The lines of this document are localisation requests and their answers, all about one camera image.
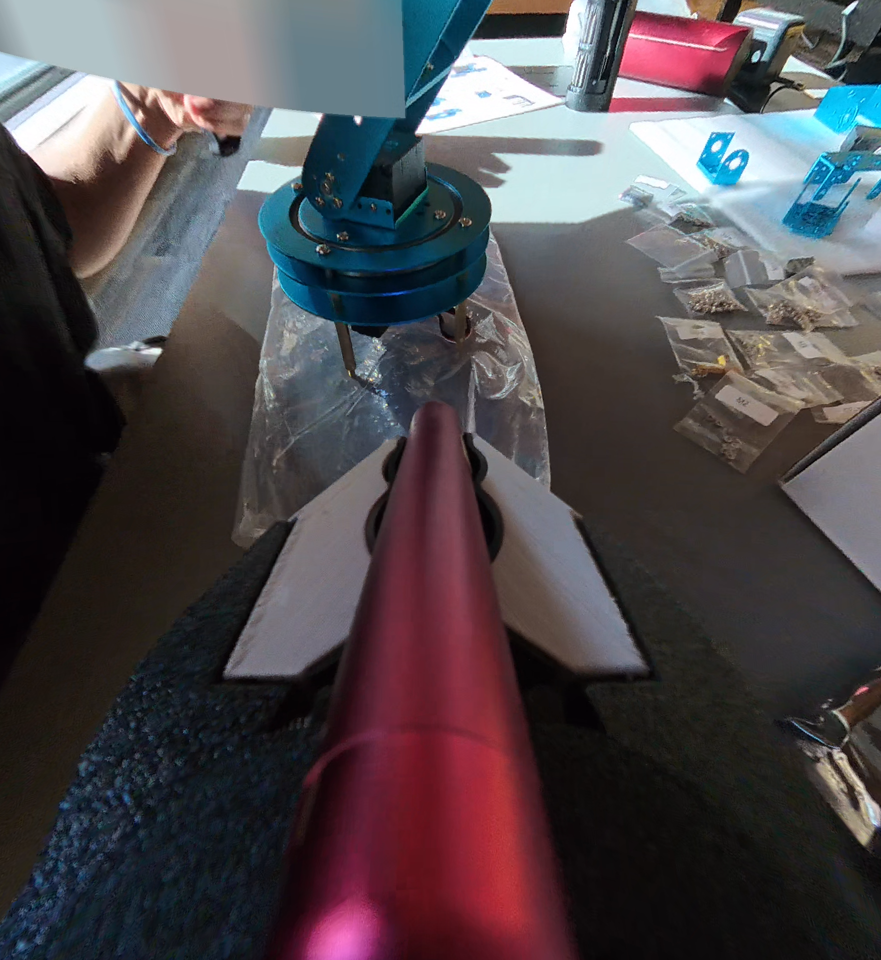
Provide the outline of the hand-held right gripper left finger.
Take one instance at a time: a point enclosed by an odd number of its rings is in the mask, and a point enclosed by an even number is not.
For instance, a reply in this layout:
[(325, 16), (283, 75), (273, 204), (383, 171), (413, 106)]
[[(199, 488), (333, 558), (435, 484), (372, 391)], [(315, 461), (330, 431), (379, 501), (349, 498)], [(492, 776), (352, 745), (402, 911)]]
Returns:
[(292, 518), (225, 681), (299, 679), (346, 642), (370, 569), (368, 519), (397, 445), (383, 444)]

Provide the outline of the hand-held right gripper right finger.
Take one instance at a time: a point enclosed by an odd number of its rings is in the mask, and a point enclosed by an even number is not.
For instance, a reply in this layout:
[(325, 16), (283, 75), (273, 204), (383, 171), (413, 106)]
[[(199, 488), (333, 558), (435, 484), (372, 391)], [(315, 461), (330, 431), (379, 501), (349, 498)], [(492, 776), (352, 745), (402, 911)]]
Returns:
[(470, 439), (487, 468), (480, 488), (503, 522), (493, 575), (506, 626), (575, 676), (650, 676), (577, 512), (489, 442)]

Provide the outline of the red metal screwdriver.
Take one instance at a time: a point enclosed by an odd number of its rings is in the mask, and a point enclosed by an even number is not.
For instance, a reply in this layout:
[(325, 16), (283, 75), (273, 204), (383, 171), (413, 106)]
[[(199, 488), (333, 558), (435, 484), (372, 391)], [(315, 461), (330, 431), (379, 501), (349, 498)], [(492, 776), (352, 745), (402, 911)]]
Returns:
[(415, 416), (268, 959), (577, 959), (456, 412)]

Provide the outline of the blue toy robot arm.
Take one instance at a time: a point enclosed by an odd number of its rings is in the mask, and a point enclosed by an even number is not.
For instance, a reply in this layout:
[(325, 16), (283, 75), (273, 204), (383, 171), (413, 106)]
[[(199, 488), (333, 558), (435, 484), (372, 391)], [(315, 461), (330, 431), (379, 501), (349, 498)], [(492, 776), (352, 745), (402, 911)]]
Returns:
[(300, 176), (259, 212), (280, 289), (335, 324), (352, 378), (352, 331), (379, 338), (452, 314), (466, 341), (492, 204), (470, 176), (426, 162), (417, 129), (489, 8), (403, 2), (405, 114), (323, 115)]

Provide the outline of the person's left forearm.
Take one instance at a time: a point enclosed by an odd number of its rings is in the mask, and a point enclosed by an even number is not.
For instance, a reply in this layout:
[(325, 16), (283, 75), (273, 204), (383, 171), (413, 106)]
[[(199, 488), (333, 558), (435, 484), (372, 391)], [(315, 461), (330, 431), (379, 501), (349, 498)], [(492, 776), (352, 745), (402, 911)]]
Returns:
[[(159, 89), (120, 85), (140, 124), (163, 146), (166, 118), (155, 94)], [(129, 241), (168, 159), (136, 138), (112, 91), (103, 91), (28, 154), (51, 181), (66, 215), (75, 275), (82, 281), (96, 276)]]

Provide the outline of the grey desk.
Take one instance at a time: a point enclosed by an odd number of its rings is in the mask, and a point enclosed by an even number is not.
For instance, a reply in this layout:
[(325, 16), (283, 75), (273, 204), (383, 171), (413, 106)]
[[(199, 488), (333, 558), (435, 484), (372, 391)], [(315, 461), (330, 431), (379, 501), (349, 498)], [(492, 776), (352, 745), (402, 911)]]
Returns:
[[(135, 668), (243, 558), (230, 531), (270, 295), (262, 199), (240, 191), (228, 206), (2, 691), (0, 921)], [(769, 714), (793, 714), (881, 662), (881, 596), (776, 488), (820, 428), (790, 426), (759, 476), (672, 432), (682, 398), (642, 329), (656, 289), (620, 245), (627, 228), (620, 214), (495, 228), (546, 392), (556, 491), (734, 658)]]

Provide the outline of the person's left hand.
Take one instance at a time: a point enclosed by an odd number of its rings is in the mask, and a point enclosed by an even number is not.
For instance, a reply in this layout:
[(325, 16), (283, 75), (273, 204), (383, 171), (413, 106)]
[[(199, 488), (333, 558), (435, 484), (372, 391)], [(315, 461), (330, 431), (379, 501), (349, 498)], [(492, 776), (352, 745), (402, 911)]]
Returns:
[(165, 148), (173, 148), (186, 134), (196, 134), (208, 138), (218, 158), (229, 159), (240, 152), (255, 106), (170, 91), (155, 94), (166, 118), (166, 134), (162, 139)]

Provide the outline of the pile of small screw bags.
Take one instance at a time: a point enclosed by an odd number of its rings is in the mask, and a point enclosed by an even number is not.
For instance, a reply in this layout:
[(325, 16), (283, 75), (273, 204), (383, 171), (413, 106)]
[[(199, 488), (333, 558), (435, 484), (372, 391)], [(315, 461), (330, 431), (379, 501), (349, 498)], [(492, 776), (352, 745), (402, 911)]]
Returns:
[(657, 265), (679, 316), (660, 316), (675, 381), (696, 405), (675, 431), (747, 474), (803, 412), (839, 428), (881, 398), (881, 349), (837, 336), (881, 324), (881, 289), (860, 292), (816, 258), (782, 258), (680, 186), (639, 176), (622, 194), (646, 231), (627, 245)]

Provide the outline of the white foam sheet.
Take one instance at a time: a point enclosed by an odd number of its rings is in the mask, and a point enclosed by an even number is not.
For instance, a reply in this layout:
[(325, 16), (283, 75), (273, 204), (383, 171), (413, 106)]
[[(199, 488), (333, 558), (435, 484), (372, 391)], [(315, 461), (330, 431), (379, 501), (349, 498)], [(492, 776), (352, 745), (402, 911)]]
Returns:
[[(813, 111), (636, 122), (630, 131), (763, 249), (787, 259), (816, 258), (842, 275), (881, 274), (881, 196), (866, 198), (879, 175), (864, 175), (829, 238), (807, 239), (783, 225), (813, 164), (843, 142), (814, 119)], [(709, 135), (716, 132), (733, 134), (734, 149), (750, 155), (736, 186), (712, 186), (697, 168)]]

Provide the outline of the blue wristband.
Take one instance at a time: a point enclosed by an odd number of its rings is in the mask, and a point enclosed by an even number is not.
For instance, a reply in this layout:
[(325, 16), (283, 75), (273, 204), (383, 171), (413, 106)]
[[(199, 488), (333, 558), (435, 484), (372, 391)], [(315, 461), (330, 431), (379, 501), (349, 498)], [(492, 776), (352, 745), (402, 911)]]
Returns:
[(128, 121), (129, 126), (133, 129), (136, 138), (153, 154), (156, 154), (160, 158), (172, 158), (178, 154), (178, 146), (170, 146), (170, 148), (163, 148), (156, 142), (145, 129), (145, 126), (140, 124), (138, 116), (135, 115), (132, 106), (128, 102), (128, 98), (125, 95), (125, 91), (122, 85), (118, 81), (112, 81), (112, 94), (116, 101), (118, 108), (120, 109), (123, 118)]

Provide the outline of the printed instruction sheet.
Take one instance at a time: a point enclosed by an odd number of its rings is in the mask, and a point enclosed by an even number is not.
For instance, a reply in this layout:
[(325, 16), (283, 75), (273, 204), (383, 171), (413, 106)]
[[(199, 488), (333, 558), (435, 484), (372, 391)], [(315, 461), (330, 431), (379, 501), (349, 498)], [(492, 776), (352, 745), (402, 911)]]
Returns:
[(563, 105), (563, 99), (536, 88), (499, 62), (470, 56), (452, 68), (420, 122), (417, 136), (447, 134)]

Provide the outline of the red metal case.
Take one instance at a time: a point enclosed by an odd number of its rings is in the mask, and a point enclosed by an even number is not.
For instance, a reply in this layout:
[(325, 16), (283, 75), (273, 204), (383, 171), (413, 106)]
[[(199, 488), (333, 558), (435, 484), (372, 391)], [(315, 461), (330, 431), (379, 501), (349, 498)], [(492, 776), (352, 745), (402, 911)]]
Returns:
[(620, 78), (724, 99), (746, 66), (753, 32), (726, 22), (637, 12)]

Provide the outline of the black electronic device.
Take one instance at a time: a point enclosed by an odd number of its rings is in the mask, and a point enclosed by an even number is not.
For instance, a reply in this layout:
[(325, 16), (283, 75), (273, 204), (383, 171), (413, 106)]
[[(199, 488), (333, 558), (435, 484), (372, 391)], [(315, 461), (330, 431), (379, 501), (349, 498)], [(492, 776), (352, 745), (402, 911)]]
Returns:
[(733, 25), (749, 31), (750, 46), (729, 99), (743, 114), (763, 114), (774, 95), (794, 89), (782, 74), (804, 35), (806, 21), (794, 14), (756, 8), (740, 12)]

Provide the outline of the small flat blue bracket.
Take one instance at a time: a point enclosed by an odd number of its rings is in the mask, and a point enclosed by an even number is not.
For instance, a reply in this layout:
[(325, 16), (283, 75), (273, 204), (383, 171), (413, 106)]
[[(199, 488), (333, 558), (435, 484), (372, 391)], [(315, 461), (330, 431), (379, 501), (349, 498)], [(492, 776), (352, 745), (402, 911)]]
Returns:
[(714, 132), (700, 154), (697, 169), (712, 186), (736, 186), (743, 179), (750, 154), (746, 149), (734, 151), (733, 141), (733, 132)]

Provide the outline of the large u-shaped blue bracket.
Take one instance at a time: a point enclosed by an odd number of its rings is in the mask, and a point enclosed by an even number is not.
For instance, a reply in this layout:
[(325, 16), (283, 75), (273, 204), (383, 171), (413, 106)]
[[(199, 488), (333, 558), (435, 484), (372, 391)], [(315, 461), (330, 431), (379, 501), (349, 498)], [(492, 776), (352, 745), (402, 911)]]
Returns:
[(866, 202), (874, 202), (881, 196), (881, 154), (866, 151), (823, 154), (807, 172), (800, 194), (783, 216), (783, 226), (809, 239), (829, 238), (866, 175), (879, 175), (864, 195)]

